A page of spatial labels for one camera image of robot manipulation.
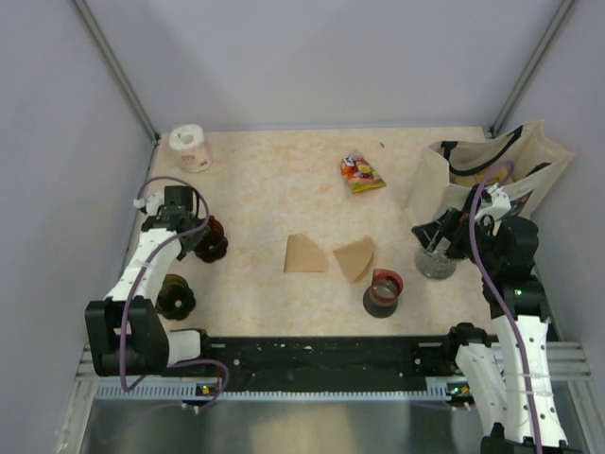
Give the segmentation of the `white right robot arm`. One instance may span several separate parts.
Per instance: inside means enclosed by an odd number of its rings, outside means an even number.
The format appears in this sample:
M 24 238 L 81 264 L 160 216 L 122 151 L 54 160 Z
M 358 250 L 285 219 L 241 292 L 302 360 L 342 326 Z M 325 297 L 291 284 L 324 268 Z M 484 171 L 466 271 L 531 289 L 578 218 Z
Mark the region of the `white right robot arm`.
M 473 219 L 449 208 L 412 228 L 428 253 L 445 241 L 446 257 L 469 259 L 480 270 L 502 358 L 488 335 L 471 323 L 448 333 L 441 363 L 463 374 L 483 428 L 483 453 L 570 453 L 547 360 L 549 317 L 545 290 L 533 274 L 538 227 L 526 218 Z

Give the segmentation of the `amber plastic coffee dripper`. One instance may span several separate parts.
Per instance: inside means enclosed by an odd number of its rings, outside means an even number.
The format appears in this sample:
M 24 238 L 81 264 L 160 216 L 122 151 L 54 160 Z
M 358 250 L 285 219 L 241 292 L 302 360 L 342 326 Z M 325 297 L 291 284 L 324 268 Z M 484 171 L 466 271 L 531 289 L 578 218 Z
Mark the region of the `amber plastic coffee dripper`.
M 214 216 L 210 216 L 207 227 L 209 231 L 195 248 L 197 258 L 211 264 L 225 257 L 229 241 L 225 236 L 224 227 Z

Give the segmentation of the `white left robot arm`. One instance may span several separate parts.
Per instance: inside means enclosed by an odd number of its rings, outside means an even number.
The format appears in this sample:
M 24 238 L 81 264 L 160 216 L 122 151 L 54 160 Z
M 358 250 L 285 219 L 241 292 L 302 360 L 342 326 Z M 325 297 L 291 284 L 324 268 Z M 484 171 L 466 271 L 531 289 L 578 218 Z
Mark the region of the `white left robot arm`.
M 194 375 L 214 366 L 213 350 L 196 329 L 167 331 L 156 310 L 169 268 L 194 251 L 210 232 L 207 202 L 191 185 L 135 201 L 147 218 L 138 244 L 114 287 L 90 302 L 84 319 L 95 372 L 100 376 L 159 375 L 179 362 Z

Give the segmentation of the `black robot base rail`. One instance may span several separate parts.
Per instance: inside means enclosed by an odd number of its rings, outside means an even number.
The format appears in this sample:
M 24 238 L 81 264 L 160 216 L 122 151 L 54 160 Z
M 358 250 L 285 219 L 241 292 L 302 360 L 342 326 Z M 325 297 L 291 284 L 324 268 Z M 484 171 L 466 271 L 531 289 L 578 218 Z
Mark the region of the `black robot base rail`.
M 215 362 L 230 371 L 231 392 L 412 392 L 429 377 L 458 375 L 458 348 L 491 344 L 461 323 L 442 336 L 206 337 L 204 364 L 171 367 L 167 376 L 210 377 Z

